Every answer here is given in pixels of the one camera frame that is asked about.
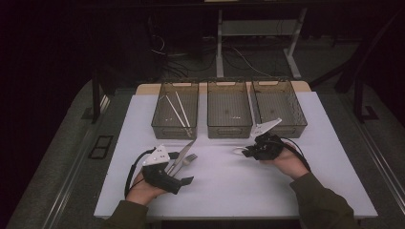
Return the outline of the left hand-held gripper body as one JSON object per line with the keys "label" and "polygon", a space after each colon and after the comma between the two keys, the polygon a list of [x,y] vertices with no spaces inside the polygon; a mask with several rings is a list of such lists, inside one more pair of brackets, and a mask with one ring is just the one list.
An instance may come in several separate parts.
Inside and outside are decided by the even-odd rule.
{"label": "left hand-held gripper body", "polygon": [[147,183],[176,195],[181,188],[181,181],[166,173],[170,161],[166,148],[160,145],[142,162],[142,174]]}

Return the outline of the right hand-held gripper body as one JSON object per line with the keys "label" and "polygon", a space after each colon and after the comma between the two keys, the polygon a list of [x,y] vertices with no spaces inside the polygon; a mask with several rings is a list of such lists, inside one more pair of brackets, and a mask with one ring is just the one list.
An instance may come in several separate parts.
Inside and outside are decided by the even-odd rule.
{"label": "right hand-held gripper body", "polygon": [[278,117],[274,120],[257,124],[252,131],[251,136],[254,137],[255,142],[263,142],[263,146],[260,150],[250,149],[250,151],[255,152],[256,160],[272,160],[283,151],[285,146],[284,142],[279,136],[270,132],[272,128],[276,127],[281,122],[282,119]]}

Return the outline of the transparent grey plastic bin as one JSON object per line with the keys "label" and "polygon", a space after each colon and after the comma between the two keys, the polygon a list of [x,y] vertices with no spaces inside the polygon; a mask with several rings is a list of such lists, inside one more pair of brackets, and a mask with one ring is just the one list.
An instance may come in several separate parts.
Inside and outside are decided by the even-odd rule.
{"label": "transparent grey plastic bin", "polygon": [[308,125],[293,86],[288,80],[255,79],[251,82],[250,98],[256,124],[281,119],[281,122],[270,130],[274,135],[298,138]]}
{"label": "transparent grey plastic bin", "polygon": [[[178,92],[182,105],[188,116],[191,127],[183,128],[170,107],[166,95],[169,96],[181,119],[185,123],[181,106],[176,97]],[[197,137],[199,109],[199,84],[196,82],[164,82],[160,93],[151,126],[157,139],[195,139]]]}
{"label": "transparent grey plastic bin", "polygon": [[217,80],[207,83],[209,138],[249,138],[252,125],[244,80]]}

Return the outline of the tan wooden board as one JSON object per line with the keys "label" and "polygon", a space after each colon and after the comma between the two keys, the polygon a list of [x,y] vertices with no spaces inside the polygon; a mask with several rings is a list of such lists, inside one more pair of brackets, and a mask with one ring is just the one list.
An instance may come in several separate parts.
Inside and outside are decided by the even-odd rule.
{"label": "tan wooden board", "polygon": [[[305,81],[292,81],[291,85],[295,92],[310,92],[311,88],[309,84]],[[138,86],[135,95],[141,94],[154,94],[158,95],[160,93],[161,84],[141,84]],[[199,92],[205,94],[207,92],[207,83],[202,82],[199,84]]]}

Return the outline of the person's left hand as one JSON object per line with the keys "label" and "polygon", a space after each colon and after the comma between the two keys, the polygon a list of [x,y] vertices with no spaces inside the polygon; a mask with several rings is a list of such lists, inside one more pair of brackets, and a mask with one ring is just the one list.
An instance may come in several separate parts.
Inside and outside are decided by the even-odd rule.
{"label": "person's left hand", "polygon": [[125,199],[136,204],[147,206],[152,200],[163,194],[165,194],[164,190],[147,183],[143,179],[142,172],[139,172]]}

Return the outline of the white chopstick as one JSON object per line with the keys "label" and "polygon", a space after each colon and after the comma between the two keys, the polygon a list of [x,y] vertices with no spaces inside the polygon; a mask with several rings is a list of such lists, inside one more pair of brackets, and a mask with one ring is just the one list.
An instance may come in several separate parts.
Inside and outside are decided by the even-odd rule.
{"label": "white chopstick", "polygon": [[174,107],[174,105],[173,105],[172,101],[170,100],[169,96],[166,95],[165,98],[167,99],[167,101],[168,101],[170,107],[172,108],[173,112],[175,113],[175,115],[176,115],[177,119],[179,120],[179,122],[181,123],[182,127],[183,127],[183,128],[187,127],[187,126],[185,125],[184,121],[181,119],[181,116],[179,115],[178,111],[177,111],[176,108]]}
{"label": "white chopstick", "polygon": [[185,112],[185,109],[184,109],[184,107],[183,107],[183,105],[182,105],[180,96],[179,96],[178,92],[175,92],[175,93],[176,93],[176,97],[177,97],[177,99],[178,99],[178,101],[179,101],[179,104],[180,104],[180,106],[181,106],[181,111],[182,111],[182,114],[183,114],[183,116],[184,116],[186,126],[187,126],[187,127],[191,127],[191,125],[190,125],[190,123],[189,123],[189,120],[188,120],[188,116],[187,116],[187,114],[186,114],[186,112]]}

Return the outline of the white metal stand frame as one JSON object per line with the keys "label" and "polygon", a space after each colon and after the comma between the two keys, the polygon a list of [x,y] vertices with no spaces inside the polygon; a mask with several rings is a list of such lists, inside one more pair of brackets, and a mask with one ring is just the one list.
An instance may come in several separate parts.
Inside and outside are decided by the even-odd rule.
{"label": "white metal stand frame", "polygon": [[308,9],[302,8],[296,19],[224,20],[224,13],[218,10],[216,73],[224,77],[223,38],[230,36],[290,36],[289,46],[283,49],[289,70],[294,79],[301,79],[294,51],[305,22]]}

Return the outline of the metal floor rail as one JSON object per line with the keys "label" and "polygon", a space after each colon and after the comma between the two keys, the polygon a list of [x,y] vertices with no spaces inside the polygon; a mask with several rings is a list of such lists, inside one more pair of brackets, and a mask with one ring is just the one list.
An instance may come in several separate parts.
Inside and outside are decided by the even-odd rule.
{"label": "metal floor rail", "polygon": [[64,209],[78,180],[79,173],[83,167],[84,159],[87,157],[88,151],[96,138],[96,132],[99,129],[100,123],[102,122],[109,104],[110,98],[107,95],[102,96],[101,100],[94,104],[94,107],[99,111],[98,118],[90,125],[85,136],[82,138],[73,165],[69,169],[60,190],[57,192],[56,199],[53,202],[52,208],[41,229],[55,229],[59,223],[59,220],[63,215]]}
{"label": "metal floor rail", "polygon": [[381,149],[377,146],[372,134],[369,132],[366,126],[367,121],[378,120],[378,115],[372,106],[360,107],[360,114],[356,114],[354,104],[351,103],[351,100],[346,95],[340,95],[339,99],[349,113],[350,118],[354,122],[358,132],[361,134],[361,139],[365,142],[369,155],[386,182],[396,204],[400,208],[401,212],[405,215],[405,188],[398,180],[393,169],[383,156]]}

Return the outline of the person's right hand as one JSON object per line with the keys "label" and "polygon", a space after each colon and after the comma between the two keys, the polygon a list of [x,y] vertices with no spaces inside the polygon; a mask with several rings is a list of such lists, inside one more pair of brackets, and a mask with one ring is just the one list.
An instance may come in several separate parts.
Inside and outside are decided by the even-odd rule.
{"label": "person's right hand", "polygon": [[284,175],[296,180],[309,173],[303,162],[290,149],[284,148],[280,155],[273,160],[261,160],[266,165],[274,165]]}

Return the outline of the metal knife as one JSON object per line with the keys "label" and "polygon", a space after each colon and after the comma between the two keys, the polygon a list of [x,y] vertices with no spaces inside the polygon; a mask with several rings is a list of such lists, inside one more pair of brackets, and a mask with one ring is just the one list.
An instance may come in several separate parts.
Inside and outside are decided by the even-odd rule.
{"label": "metal knife", "polygon": [[184,156],[186,155],[186,153],[190,150],[190,148],[192,147],[192,145],[194,144],[195,140],[192,140],[191,142],[189,142],[186,146],[184,146],[184,148],[180,151],[179,157],[174,161],[174,163],[172,164],[172,166],[169,168],[169,170],[167,171],[167,174],[169,176],[172,176],[174,174],[174,170],[177,167],[177,165],[182,161],[182,159],[184,158]]}

